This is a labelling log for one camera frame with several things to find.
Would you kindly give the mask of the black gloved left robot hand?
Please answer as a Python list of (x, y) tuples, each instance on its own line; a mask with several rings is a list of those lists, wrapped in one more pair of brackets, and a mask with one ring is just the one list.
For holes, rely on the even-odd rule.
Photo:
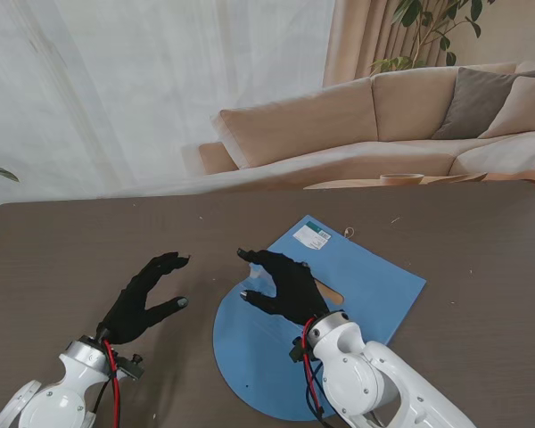
[(186, 308), (188, 299), (184, 296), (175, 297), (149, 309), (145, 306), (148, 293), (160, 279), (173, 270), (183, 268), (188, 262), (187, 257), (181, 257), (177, 252), (168, 252), (152, 258), (121, 290), (111, 309), (98, 324), (95, 339), (98, 342), (107, 341), (111, 345), (133, 342), (148, 328)]

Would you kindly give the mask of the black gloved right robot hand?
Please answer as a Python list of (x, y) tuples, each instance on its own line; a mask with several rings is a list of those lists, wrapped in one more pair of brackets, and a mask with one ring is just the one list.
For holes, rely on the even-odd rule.
[(253, 290), (241, 292), (241, 298), (255, 308), (269, 315), (282, 316), (296, 325), (306, 325), (309, 320), (330, 313), (307, 265), (268, 250), (239, 249), (237, 255), (264, 268), (275, 284), (273, 297)]

